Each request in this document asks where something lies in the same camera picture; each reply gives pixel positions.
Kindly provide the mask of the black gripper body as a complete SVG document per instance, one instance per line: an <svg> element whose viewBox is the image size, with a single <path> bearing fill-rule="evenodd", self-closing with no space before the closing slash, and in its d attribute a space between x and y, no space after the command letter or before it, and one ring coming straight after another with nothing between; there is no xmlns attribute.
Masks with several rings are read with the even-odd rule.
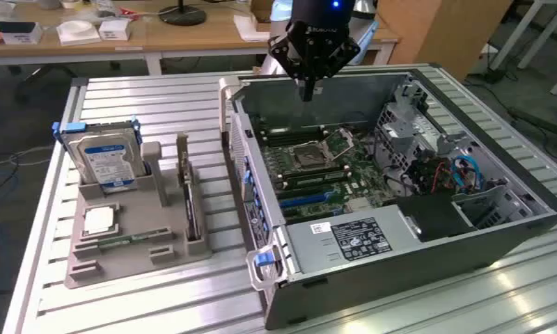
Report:
<svg viewBox="0 0 557 334"><path fill-rule="evenodd" d="M337 72L353 58L347 28L351 10L351 1L291 2L289 58L302 72Z"/></svg>

